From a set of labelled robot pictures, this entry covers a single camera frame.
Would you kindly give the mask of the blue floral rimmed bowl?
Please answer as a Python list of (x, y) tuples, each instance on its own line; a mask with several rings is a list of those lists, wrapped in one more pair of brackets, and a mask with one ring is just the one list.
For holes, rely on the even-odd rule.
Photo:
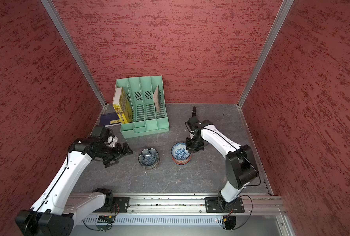
[(186, 149), (185, 143), (176, 143), (173, 145), (171, 149), (172, 157), (176, 161), (185, 161), (188, 160), (191, 157), (191, 154)]

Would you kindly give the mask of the orange patterned bowl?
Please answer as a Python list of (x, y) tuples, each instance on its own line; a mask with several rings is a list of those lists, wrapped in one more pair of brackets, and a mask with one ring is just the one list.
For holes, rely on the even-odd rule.
[(187, 164), (190, 160), (191, 160), (191, 156), (189, 156), (188, 158), (186, 159), (176, 159), (174, 157), (172, 157), (172, 160), (174, 163), (176, 163), (177, 165), (185, 165)]

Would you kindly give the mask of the white green lattice bowl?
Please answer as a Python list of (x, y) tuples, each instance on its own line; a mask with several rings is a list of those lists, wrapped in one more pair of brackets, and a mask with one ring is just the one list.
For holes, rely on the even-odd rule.
[(159, 162), (156, 162), (152, 165), (144, 165), (144, 164), (141, 164), (141, 167), (144, 168), (145, 170), (152, 170), (152, 169), (155, 169), (157, 166), (159, 165)]

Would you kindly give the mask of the dark flower shaped bowl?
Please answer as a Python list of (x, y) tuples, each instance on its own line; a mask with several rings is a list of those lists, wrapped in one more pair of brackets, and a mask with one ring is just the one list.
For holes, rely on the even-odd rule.
[(152, 165), (156, 162), (160, 162), (159, 161), (159, 154), (157, 152), (156, 149), (154, 148), (145, 148), (139, 155), (138, 157), (138, 161), (140, 164), (144, 164), (144, 165)]

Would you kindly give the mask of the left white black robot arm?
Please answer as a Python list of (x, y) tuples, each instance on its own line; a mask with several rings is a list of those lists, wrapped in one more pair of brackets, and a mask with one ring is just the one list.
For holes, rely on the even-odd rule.
[(133, 154), (127, 143), (110, 147), (95, 139), (77, 139), (70, 145), (65, 161), (40, 198), (15, 218), (24, 236), (68, 236), (74, 227), (96, 210), (119, 212), (111, 190), (98, 188), (75, 206), (66, 208), (68, 198), (85, 168), (101, 161), (108, 168)]

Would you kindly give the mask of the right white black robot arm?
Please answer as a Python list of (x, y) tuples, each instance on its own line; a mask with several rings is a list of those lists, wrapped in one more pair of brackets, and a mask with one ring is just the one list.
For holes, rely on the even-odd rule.
[(221, 210), (232, 208), (244, 188), (253, 186), (251, 182), (260, 177), (252, 148), (233, 142), (209, 120), (200, 122), (192, 117), (185, 124), (190, 133), (186, 139), (188, 152), (204, 150), (204, 143), (208, 142), (224, 157), (227, 182), (218, 194), (217, 203)]

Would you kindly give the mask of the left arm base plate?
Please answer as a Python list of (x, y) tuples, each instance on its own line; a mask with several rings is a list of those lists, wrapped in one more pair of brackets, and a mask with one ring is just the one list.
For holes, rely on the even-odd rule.
[(95, 212), (108, 212), (108, 213), (127, 213), (129, 208), (129, 197), (114, 197), (113, 202), (109, 205), (104, 205)]

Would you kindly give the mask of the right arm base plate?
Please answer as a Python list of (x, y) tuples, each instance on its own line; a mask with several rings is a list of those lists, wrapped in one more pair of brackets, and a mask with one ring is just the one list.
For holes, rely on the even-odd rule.
[(206, 197), (205, 209), (207, 213), (244, 213), (244, 205), (241, 198), (236, 198), (230, 203), (226, 203), (222, 197)]

